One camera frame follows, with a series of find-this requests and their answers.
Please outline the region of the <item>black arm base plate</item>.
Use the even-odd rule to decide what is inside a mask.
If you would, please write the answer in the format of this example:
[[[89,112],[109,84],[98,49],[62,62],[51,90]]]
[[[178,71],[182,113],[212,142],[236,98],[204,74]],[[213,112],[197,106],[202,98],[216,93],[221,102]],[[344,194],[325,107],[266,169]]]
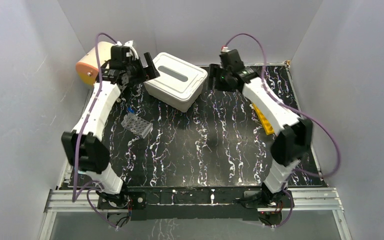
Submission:
[[[132,211],[133,221],[239,219],[279,224],[282,212],[295,207],[290,190],[270,193],[260,186],[128,187],[98,196],[99,210]]]

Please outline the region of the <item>white bin lid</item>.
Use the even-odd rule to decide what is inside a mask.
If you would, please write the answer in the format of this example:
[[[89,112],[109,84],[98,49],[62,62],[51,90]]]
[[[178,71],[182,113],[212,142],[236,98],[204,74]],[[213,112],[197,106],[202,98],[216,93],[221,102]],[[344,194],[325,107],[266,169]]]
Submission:
[[[160,77],[152,79],[178,80],[181,82],[201,81],[208,76],[206,70],[166,52],[153,58]]]

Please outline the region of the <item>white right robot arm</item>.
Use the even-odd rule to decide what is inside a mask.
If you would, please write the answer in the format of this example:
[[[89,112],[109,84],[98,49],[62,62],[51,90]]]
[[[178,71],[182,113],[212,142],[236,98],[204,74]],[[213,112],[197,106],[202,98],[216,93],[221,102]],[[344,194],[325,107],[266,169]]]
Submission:
[[[313,123],[285,106],[267,86],[263,75],[244,65],[236,49],[224,46],[219,57],[220,64],[210,65],[209,88],[240,92],[255,104],[274,130],[275,139],[270,148],[273,161],[262,184],[265,190],[261,199],[266,206],[275,207],[300,158],[310,150]]]

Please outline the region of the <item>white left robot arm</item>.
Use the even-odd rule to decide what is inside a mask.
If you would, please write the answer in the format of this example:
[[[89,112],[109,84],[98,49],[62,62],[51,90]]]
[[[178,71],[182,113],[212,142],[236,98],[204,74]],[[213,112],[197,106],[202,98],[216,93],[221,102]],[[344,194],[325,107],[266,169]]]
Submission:
[[[106,46],[109,47],[108,60],[101,57],[104,46],[95,47],[99,60],[91,97],[77,124],[62,134],[61,142],[73,167],[74,183],[78,182],[79,174],[87,175],[103,193],[110,195],[109,200],[115,207],[124,208],[130,198],[122,190],[124,182],[114,172],[110,152],[102,143],[105,124],[114,103],[126,88],[158,78],[160,73],[149,52],[144,53],[147,65],[143,66],[132,40]]]

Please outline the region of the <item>blue capped tube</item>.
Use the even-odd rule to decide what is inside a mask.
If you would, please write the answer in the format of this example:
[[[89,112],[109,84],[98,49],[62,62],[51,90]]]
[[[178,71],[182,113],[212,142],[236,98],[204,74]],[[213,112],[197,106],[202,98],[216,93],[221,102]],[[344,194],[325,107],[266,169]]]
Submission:
[[[134,115],[136,114],[136,112],[130,107],[127,108],[127,111],[131,114],[134,114]]]

